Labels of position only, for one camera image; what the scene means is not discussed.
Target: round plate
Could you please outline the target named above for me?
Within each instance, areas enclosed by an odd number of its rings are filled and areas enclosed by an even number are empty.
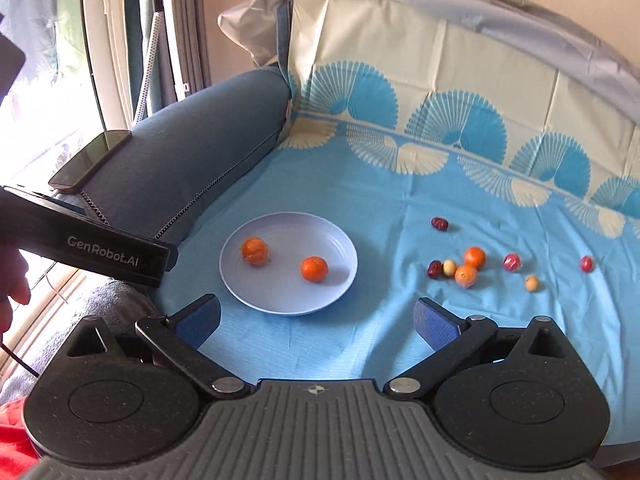
[[[270,250],[268,264],[255,267],[240,248],[252,236]],[[302,278],[300,264],[320,256],[329,273],[320,283]],[[350,238],[324,218],[306,213],[274,213],[247,222],[227,239],[220,253],[220,275],[226,288],[244,304],[281,316],[320,310],[341,297],[353,283],[358,255]]]

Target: blue sofa armrest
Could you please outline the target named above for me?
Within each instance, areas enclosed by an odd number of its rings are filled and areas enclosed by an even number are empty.
[[[178,244],[274,148],[289,97],[277,67],[200,91],[137,124],[82,192],[65,200],[118,229]]]

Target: metal screw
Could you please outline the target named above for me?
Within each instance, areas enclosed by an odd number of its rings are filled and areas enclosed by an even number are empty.
[[[412,394],[420,389],[420,383],[412,377],[396,377],[389,383],[389,389],[395,394]]]
[[[219,394],[236,394],[244,388],[244,381],[237,377],[220,377],[211,387]]]

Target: phone on armrest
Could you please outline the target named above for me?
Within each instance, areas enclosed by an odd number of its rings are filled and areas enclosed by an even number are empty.
[[[128,140],[129,130],[108,130],[89,142],[51,177],[49,185],[60,193],[76,193]]]

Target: plate rim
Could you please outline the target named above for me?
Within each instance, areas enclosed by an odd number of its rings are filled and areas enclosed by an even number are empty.
[[[231,238],[233,238],[233,236],[243,227],[245,227],[246,225],[251,224],[252,222],[255,222],[257,220],[260,220],[262,218],[266,218],[269,216],[275,216],[275,215],[282,215],[282,214],[289,214],[289,215],[299,215],[299,216],[309,216],[312,218],[316,218],[319,220],[322,220],[324,222],[327,222],[328,224],[332,225],[333,227],[335,227],[336,229],[338,229],[338,231],[340,231],[342,234],[344,234],[344,236],[346,236],[347,240],[349,241],[349,243],[351,244],[351,248],[353,249],[353,253],[355,255],[355,265],[353,267],[353,275],[350,277],[350,279],[348,279],[347,285],[344,289],[344,291],[342,292],[342,294],[340,296],[338,296],[337,298],[335,298],[334,300],[330,301],[327,304],[315,307],[311,310],[305,310],[303,312],[274,312],[273,310],[266,310],[264,308],[261,308],[259,306],[255,306],[252,305],[250,303],[247,303],[245,300],[243,300],[242,298],[240,298],[229,286],[229,284],[226,282],[225,279],[225,275],[222,272],[222,255],[225,253],[225,249],[226,249],[226,245],[229,243],[229,240],[231,240]],[[257,216],[255,218],[252,218],[251,220],[248,220],[247,222],[245,222],[244,224],[242,224],[241,226],[237,227],[225,240],[225,243],[222,245],[222,249],[220,249],[220,256],[218,257],[218,272],[220,273],[220,278],[222,278],[222,282],[225,284],[226,286],[226,290],[228,290],[229,292],[231,292],[231,294],[236,298],[236,300],[240,301],[241,303],[245,304],[246,306],[253,308],[255,310],[258,310],[260,312],[264,312],[265,314],[273,314],[275,316],[287,316],[287,317],[292,317],[292,316],[305,316],[306,314],[312,314],[314,312],[317,312],[318,310],[322,310],[323,308],[328,307],[329,305],[335,303],[336,301],[338,301],[341,297],[343,297],[343,295],[347,292],[347,290],[349,290],[351,288],[351,285],[353,285],[354,280],[356,279],[356,275],[358,273],[358,251],[356,249],[355,244],[353,243],[353,240],[351,240],[351,237],[344,231],[344,229],[342,229],[340,226],[334,224],[333,222],[331,222],[330,220],[323,218],[321,216],[318,215],[314,215],[312,213],[304,213],[301,211],[276,211],[273,213],[267,213],[264,215],[260,215]]]

